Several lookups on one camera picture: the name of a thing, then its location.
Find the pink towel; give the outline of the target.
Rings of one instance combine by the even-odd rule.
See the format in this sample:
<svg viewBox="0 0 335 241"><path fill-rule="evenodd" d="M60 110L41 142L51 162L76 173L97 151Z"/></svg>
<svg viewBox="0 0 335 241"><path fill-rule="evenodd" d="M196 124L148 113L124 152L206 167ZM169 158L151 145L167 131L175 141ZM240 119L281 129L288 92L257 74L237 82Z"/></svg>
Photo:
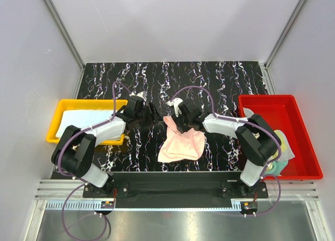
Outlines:
<svg viewBox="0 0 335 241"><path fill-rule="evenodd" d="M171 116L163 118L167 126L166 140L158 153L158 161L171 163L180 160L198 160L205 149L205 135L203 132L190 129L181 133Z"/></svg>

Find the light blue towel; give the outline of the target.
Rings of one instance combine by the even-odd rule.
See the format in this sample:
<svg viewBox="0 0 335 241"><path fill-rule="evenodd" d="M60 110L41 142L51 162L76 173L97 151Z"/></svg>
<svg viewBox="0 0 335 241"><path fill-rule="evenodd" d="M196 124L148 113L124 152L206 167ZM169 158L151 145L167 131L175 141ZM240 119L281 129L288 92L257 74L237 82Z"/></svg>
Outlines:
<svg viewBox="0 0 335 241"><path fill-rule="evenodd" d="M81 130L89 128L86 134L96 137L96 146L106 141L118 141L125 131L126 123L117 116L110 121L112 115L113 110L66 110L55 137L60 139L65 129L73 125Z"/></svg>

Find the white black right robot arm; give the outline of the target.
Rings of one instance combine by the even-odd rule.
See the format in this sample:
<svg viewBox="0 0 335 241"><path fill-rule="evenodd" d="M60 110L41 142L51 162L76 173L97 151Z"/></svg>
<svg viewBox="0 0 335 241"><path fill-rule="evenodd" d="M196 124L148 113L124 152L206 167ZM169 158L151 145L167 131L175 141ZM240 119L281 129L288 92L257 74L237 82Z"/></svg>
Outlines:
<svg viewBox="0 0 335 241"><path fill-rule="evenodd" d="M216 133L238 140L247 162L235 185L243 197L256 192L256 186L263 177L271 157L281 156L282 142L279 136L259 114L249 118L221 116L215 112L204 112L189 101L174 98L167 102L173 109L172 119L177 129L184 133L190 129Z"/></svg>

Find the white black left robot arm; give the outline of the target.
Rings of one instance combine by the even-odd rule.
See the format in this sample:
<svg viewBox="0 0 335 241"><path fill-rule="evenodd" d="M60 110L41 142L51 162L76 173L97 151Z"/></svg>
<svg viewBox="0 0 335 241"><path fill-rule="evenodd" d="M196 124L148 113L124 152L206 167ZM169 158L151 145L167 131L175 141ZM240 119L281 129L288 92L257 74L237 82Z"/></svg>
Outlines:
<svg viewBox="0 0 335 241"><path fill-rule="evenodd" d="M116 191L113 177L93 163L95 147L107 140L120 139L132 128L154 125L163 120L153 103L146 103L144 92L131 95L120 104L113 100L109 116L77 127L68 125L51 155L51 161L65 176L84 182L101 197Z"/></svg>

